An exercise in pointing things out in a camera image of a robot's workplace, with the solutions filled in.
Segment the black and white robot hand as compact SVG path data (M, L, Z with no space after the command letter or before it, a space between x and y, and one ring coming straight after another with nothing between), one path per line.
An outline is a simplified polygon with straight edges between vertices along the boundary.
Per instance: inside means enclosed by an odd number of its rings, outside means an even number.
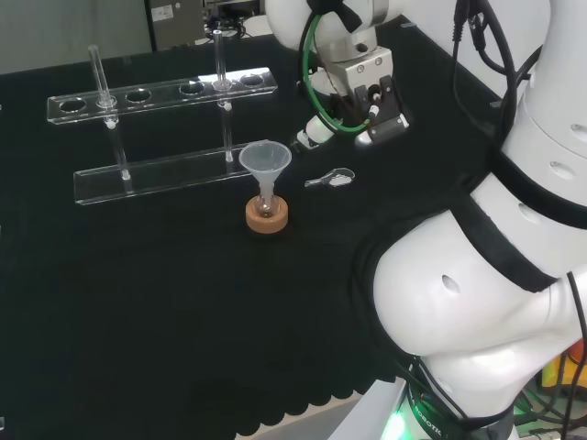
M401 96L391 76L382 77L379 86L373 85L368 90L366 104L353 104L346 95L340 97L336 93L318 93L316 97L339 124L348 122L357 125L365 116L370 122L363 131L352 134L333 128L324 116L315 115L296 135L297 143L304 149L316 149L334 137L354 138L357 149L367 149L397 138L409 128L409 115L404 112Z

